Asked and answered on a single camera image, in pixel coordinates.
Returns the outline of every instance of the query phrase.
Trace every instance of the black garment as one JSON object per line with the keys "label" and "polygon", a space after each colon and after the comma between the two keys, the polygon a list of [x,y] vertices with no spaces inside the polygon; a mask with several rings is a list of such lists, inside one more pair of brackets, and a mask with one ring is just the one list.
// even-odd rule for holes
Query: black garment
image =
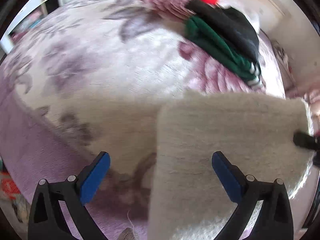
{"label": "black garment", "polygon": [[316,151],[316,155],[313,157],[313,165],[320,168],[320,137],[297,131],[293,135],[293,142],[296,146]]}
{"label": "black garment", "polygon": [[192,10],[204,20],[228,46],[236,49],[240,54],[257,63],[259,56],[259,39],[256,31],[247,18],[238,10],[213,8],[200,1],[192,0],[186,8]]}

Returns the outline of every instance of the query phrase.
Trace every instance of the purple floral blanket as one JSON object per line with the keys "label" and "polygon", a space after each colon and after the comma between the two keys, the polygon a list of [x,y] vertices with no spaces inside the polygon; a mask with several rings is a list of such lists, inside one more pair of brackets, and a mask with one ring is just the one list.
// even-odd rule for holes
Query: purple floral blanket
{"label": "purple floral blanket", "polygon": [[[73,0],[7,56],[0,154],[29,203],[40,179],[65,180],[107,151],[111,169],[87,209],[110,240],[132,224],[132,233],[147,238],[161,106],[186,90],[253,92],[183,38],[187,1]],[[259,40],[260,92],[284,97],[271,45],[263,34]]]}

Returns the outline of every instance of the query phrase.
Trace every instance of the white stripe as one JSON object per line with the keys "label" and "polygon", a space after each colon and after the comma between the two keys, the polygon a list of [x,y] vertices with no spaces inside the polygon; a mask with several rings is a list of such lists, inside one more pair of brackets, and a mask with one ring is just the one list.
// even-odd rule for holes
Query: white stripe
{"label": "white stripe", "polygon": [[259,68],[256,67],[256,71],[254,72],[254,75],[255,75],[255,76],[259,76],[259,75],[260,75]]}
{"label": "white stripe", "polygon": [[258,84],[259,81],[260,81],[260,79],[259,79],[258,77],[256,77],[256,78],[253,79],[253,80],[249,80],[249,81],[247,82],[247,84],[248,84],[248,86],[253,86],[253,85]]}
{"label": "white stripe", "polygon": [[253,74],[254,71],[255,71],[255,66],[254,66],[253,62],[251,62],[251,68],[250,68],[249,71],[250,71],[251,74]]}
{"label": "white stripe", "polygon": [[253,90],[258,90],[258,89],[260,89],[260,88],[262,88],[263,87],[263,84],[262,84],[262,82],[260,81],[257,85],[254,85],[254,86],[252,86],[251,88],[253,89]]}

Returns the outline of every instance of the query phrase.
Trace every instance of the screw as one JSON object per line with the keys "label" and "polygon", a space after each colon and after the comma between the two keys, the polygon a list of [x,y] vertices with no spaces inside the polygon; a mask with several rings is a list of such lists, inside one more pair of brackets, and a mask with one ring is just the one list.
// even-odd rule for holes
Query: screw
{"label": "screw", "polygon": [[252,176],[252,175],[247,175],[247,176],[246,176],[246,179],[247,179],[248,181],[254,181],[254,180],[255,180],[255,177]]}
{"label": "screw", "polygon": [[68,181],[72,182],[76,180],[76,176],[75,175],[71,175],[68,177]]}
{"label": "screw", "polygon": [[279,185],[282,185],[282,184],[283,184],[283,180],[282,180],[282,179],[277,179],[277,183],[278,183]]}
{"label": "screw", "polygon": [[39,185],[44,185],[44,184],[45,184],[45,182],[46,182],[46,180],[45,180],[45,179],[41,179],[41,180],[39,180]]}

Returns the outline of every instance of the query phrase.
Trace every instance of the blue gripper pad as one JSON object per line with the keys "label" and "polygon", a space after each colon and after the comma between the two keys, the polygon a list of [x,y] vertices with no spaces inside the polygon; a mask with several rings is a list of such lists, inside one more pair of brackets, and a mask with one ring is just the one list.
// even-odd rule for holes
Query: blue gripper pad
{"label": "blue gripper pad", "polygon": [[98,187],[110,168],[110,156],[105,153],[80,188],[80,201],[83,205],[90,202],[98,190]]}
{"label": "blue gripper pad", "polygon": [[240,203],[242,200],[242,188],[236,177],[232,174],[232,171],[229,169],[231,164],[225,163],[225,158],[222,152],[215,152],[212,155],[212,168],[217,174],[221,184],[223,185],[225,191],[227,192],[229,199],[232,202]]}

